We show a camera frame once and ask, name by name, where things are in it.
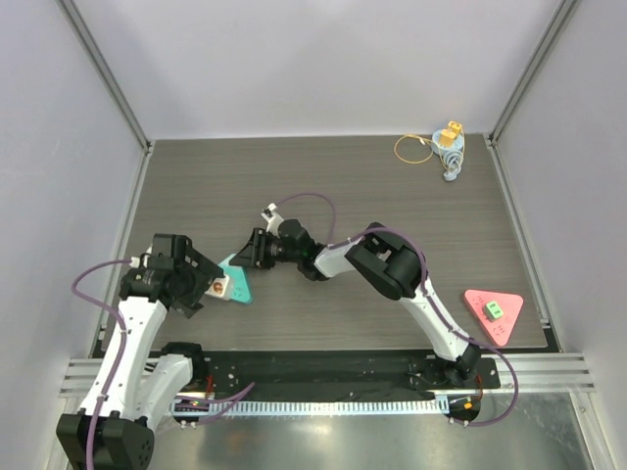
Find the white cube plug adapter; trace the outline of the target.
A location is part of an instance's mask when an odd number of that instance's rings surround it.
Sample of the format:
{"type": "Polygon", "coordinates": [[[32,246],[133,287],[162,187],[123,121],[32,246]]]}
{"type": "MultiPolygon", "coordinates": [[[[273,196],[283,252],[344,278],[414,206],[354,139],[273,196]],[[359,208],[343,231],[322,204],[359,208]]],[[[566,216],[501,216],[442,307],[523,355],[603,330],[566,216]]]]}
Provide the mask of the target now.
{"type": "Polygon", "coordinates": [[[215,279],[209,286],[205,294],[209,297],[229,301],[232,296],[233,284],[228,275],[215,279]]]}

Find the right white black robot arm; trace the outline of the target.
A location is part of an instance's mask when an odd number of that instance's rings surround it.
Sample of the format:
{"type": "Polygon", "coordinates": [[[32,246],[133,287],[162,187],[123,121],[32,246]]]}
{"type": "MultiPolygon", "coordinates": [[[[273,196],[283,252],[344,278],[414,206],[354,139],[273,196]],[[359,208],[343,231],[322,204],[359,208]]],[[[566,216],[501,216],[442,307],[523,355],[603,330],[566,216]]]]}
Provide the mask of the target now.
{"type": "Polygon", "coordinates": [[[293,263],[311,281],[358,273],[378,294],[402,305],[429,339],[444,380],[464,387],[477,376],[479,346],[453,319],[435,292],[422,251],[398,232],[373,222],[358,235],[334,245],[318,243],[296,219],[271,229],[255,228],[229,263],[271,269],[293,263]]]}

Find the teal triangular power socket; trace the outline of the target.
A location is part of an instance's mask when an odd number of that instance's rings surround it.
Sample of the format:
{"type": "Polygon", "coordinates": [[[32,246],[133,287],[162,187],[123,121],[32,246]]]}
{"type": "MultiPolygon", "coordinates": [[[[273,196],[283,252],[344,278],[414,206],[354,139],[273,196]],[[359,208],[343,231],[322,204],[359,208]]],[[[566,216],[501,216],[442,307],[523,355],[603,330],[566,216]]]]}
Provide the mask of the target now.
{"type": "Polygon", "coordinates": [[[234,257],[235,254],[231,254],[218,264],[223,271],[220,281],[222,291],[219,295],[225,301],[249,305],[253,301],[253,295],[248,277],[242,266],[231,263],[234,257]]]}

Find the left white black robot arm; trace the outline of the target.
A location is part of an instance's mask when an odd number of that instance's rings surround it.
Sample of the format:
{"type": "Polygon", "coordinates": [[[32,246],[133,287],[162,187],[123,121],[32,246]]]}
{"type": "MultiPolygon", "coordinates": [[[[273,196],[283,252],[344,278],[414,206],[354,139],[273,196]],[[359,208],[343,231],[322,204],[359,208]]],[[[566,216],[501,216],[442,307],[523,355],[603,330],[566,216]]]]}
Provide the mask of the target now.
{"type": "Polygon", "coordinates": [[[208,379],[199,344],[167,344],[151,373],[145,371],[153,342],[169,311],[186,317],[223,270],[194,249],[185,235],[157,234],[148,252],[129,262],[121,278],[116,321],[94,383],[74,413],[61,415],[57,438],[74,469],[146,469],[156,430],[183,389],[208,379]]]}

